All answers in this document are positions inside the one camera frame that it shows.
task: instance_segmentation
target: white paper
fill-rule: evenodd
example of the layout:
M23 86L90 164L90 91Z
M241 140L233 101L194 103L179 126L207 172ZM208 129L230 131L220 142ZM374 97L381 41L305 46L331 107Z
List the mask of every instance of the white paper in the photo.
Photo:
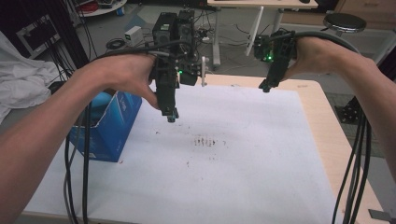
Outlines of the white paper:
M90 162L90 218L331 222L335 199L297 92L181 86L177 109L180 118L168 123L144 102L120 161ZM65 214L63 153L26 211ZM72 172L81 214L81 155Z

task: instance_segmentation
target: white shelf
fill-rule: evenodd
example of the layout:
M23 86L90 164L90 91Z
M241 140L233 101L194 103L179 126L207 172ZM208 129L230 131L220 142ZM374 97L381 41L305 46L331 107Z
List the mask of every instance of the white shelf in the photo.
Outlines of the white shelf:
M115 3L113 4L113 7L111 7L111 8L98 8L94 12L90 12L90 13L85 13L84 12L84 17L99 16L99 15L102 15L102 14L106 14L108 12L115 11L115 10L123 7L126 4L126 1L127 0L115 1Z

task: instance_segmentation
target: floor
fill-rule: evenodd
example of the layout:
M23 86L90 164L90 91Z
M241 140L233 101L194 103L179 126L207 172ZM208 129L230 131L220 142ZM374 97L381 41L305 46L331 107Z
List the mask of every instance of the floor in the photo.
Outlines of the floor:
M181 9L181 7L138 7L136 5L128 5L125 7L125 15L122 17L116 16L115 13L108 13L97 17L86 18L84 22L89 27L97 54L101 55L106 51L106 42L108 40L112 38L123 38L123 33L135 25L151 28L153 23L155 23L157 20L160 12L179 12ZM240 31L249 31L251 22L255 17L256 9L237 9L237 13L239 15L238 17L235 17L235 11L236 9L233 8L224 8L221 11L219 26L221 30L221 35L219 38L221 66L214 68L213 66L209 65L210 71L208 71L207 74L265 77L265 74L268 71L268 66L265 63L254 59L252 56L247 57L244 55L244 44L247 41L247 34ZM200 13L201 10L197 10L195 15L199 15ZM206 12L204 12L204 16L196 22L196 26L203 27L205 29L214 27L214 14L210 14L211 12L209 11L207 13L208 15L206 16ZM265 26L271 24L273 17L274 11L265 10L259 30L262 31L264 30ZM283 27L295 30L320 29L320 27L293 27L288 24L283 24ZM263 33L270 34L271 30L272 26L269 25L269 27L263 31ZM88 52L88 37L85 35L81 26L77 28L77 31L83 46L86 47ZM145 29L144 33L149 33L149 29ZM375 49L378 48L381 40L386 38L385 36L381 35L374 36L373 39L376 41L370 41L367 43L361 41L359 36L360 35L347 35L345 38L350 40L350 42L355 45L355 47L360 49L364 55L369 57L375 54ZM213 36L209 33L208 39L198 48L201 54L209 58L211 57L210 43L212 39ZM91 48L91 59L94 57L93 49ZM43 54L39 56L39 59L49 60L50 58L48 55ZM337 75L300 75L294 78L315 80L320 83L323 90L328 93L348 95L353 93L347 84ZM396 217L396 185L390 176L384 159L373 157L369 181L375 190L375 194L383 206L384 211L390 213L392 217Z

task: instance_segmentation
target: chair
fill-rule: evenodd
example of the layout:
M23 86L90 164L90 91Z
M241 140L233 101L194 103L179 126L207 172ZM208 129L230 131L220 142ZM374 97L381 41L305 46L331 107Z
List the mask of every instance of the chair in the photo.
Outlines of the chair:
M329 14L323 19L323 24L338 36L342 33L358 33L366 28L365 20L346 13Z

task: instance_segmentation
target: desk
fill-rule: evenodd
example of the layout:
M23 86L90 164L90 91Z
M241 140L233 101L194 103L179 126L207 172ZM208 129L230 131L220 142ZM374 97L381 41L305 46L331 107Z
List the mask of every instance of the desk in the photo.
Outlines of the desk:
M274 21L273 32L279 29L280 21L282 20L283 8L301 8L301 9L309 9L313 7L317 7L318 4L311 0L310 3L305 4L300 2L299 0L252 0L252 1L217 1L217 0L207 0L207 4L212 7L217 8L216 12L216 25L215 25L215 36L213 40L213 66L220 66L220 53L219 53L219 12L222 7L269 7L278 9L276 12L276 17Z
M262 78L261 77L229 77L229 76L218 76L218 75L213 75L213 76L207 76L206 77L206 82L208 85L239 85L243 87L256 87L259 83L261 83ZM349 143L346 139L346 137L343 134L343 131L341 130L340 125L338 124L336 117L334 113L332 112L330 105L327 102L327 99L324 95L324 92L322 91L321 87L317 82L314 81L304 81L304 80L287 80L285 82L282 82L281 85L279 86L279 89L281 90L291 90L291 91L297 91L299 94L299 97L302 102L303 110L305 112L305 116L307 118L309 127L312 131L313 137L315 144L318 149L318 154L324 164L325 172L327 176L329 177L330 183L331 183L331 188L332 192L334 195L337 194L339 186L342 181L342 176L344 174L345 168L347 166L347 158L350 152L350 146ZM57 166L61 171L63 169L62 165ZM114 181L115 176L110 176L112 173L117 171L117 167L115 169L110 170L104 170L104 175L109 176L109 179L104 178L103 181L109 182L109 181ZM49 177L51 180L52 179L58 179L62 182L63 177L62 176L47 176L45 178ZM51 183L53 188L62 188L63 183L58 183L57 181L54 181ZM132 197L131 193L124 192L123 189L113 189L117 191L122 191L123 195L128 196L130 195ZM40 197L49 197L49 192L44 191L42 192L42 195ZM50 195L51 197L51 202L53 206L57 207L62 207L63 206L63 201L62 201L62 196L60 197L61 200L55 200L55 197L57 195ZM149 195L138 195L140 198L144 198L145 200L152 200L152 198ZM35 203L40 203L39 199L35 199ZM94 195L89 195L89 211L95 210L99 204L97 204L97 201L95 200ZM58 214L38 214L34 213L34 208L36 205L34 204L28 204L27 206L27 213L26 214L35 214L35 215L53 215L53 216L65 216L65 211L61 211ZM345 207L345 197L343 201L341 202L340 208L342 209ZM364 196L361 201L361 210L358 215L358 222L360 224L363 223L386 223L382 221L377 221L377 220L372 220L367 212L367 209L375 209L375 210L381 210L381 207L373 193L373 190L369 184L367 184ZM109 213L119 213L122 208L117 207L117 204L114 205L114 209L111 211L108 211ZM154 208L154 211L159 211L156 209L165 209L163 207L157 207Z

